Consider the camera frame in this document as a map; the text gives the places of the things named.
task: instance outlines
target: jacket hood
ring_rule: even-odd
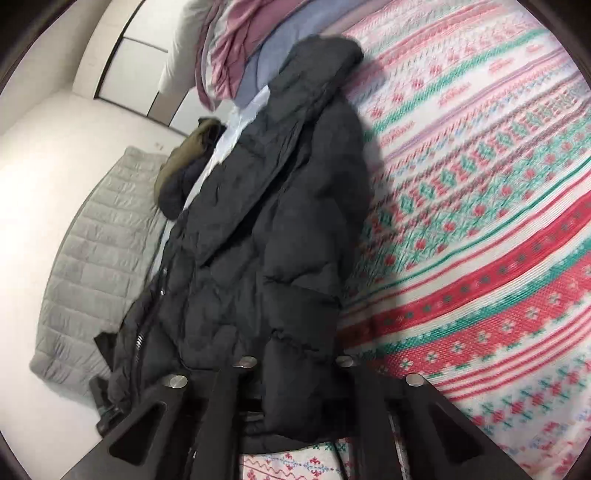
[[[362,60],[360,46],[348,38],[312,36],[300,41],[269,84],[269,118],[281,121],[300,108],[322,111]]]

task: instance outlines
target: metal bolt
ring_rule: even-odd
[[[341,368],[350,368],[356,365],[355,359],[350,355],[341,355],[336,358],[336,364]]]
[[[238,362],[234,364],[238,368],[255,368],[258,360],[253,356],[243,356]]]
[[[425,384],[425,379],[419,374],[408,374],[406,376],[407,384],[411,387],[420,387]]]
[[[189,381],[184,375],[173,375],[168,380],[168,386],[171,388],[184,388]]]

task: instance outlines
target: jacket sleeve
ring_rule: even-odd
[[[303,154],[278,197],[264,252],[263,408],[268,430],[312,441],[322,435],[339,299],[369,205],[361,124],[340,95]]]

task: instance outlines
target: white pillow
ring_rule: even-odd
[[[183,95],[195,86],[197,43],[215,0],[189,0],[181,10],[160,77],[158,91],[165,95]]]

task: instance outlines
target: floor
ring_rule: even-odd
[[[72,217],[125,147],[169,153],[175,132],[59,92],[0,137],[0,430],[33,480],[61,478],[98,441],[92,406],[28,369],[41,299]]]

